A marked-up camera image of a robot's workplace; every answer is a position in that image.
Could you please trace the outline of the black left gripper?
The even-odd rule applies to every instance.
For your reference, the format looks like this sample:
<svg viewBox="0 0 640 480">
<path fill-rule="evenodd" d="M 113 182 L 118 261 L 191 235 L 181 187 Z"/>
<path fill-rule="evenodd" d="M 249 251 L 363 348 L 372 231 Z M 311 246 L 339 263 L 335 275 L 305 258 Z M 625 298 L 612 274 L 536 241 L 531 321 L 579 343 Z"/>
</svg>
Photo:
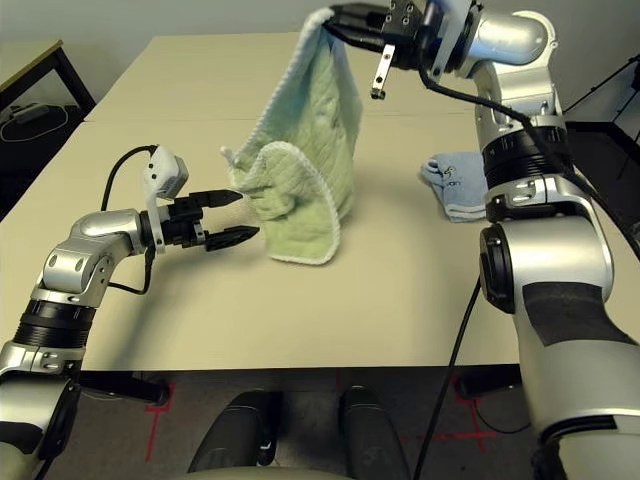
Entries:
<svg viewBox="0 0 640 480">
<path fill-rule="evenodd" d="M 207 206 L 227 206 L 242 200 L 243 195 L 232 190 L 194 192 L 175 198 L 171 204 L 157 204 L 149 196 L 149 246 L 164 249 L 166 245 L 191 248 L 205 243 L 206 250 L 221 250 L 239 245 L 254 237 L 258 227 L 230 227 L 221 232 L 207 234 L 201 225 L 203 209 Z"/>
</svg>

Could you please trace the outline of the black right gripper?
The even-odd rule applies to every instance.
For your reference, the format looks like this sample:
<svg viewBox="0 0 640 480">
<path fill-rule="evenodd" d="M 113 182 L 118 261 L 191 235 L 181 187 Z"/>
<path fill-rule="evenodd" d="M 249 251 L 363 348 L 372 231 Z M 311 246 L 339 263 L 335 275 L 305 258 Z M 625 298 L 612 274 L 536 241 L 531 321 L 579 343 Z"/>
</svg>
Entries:
<svg viewBox="0 0 640 480">
<path fill-rule="evenodd" d="M 385 6 L 346 3 L 331 6 L 332 21 L 339 25 L 335 36 L 360 49 L 382 49 L 370 96 L 384 99 L 391 68 L 418 70 L 422 54 L 435 35 L 435 4 L 432 1 L 391 1 Z M 369 31 L 346 26 L 382 26 Z"/>
</svg>

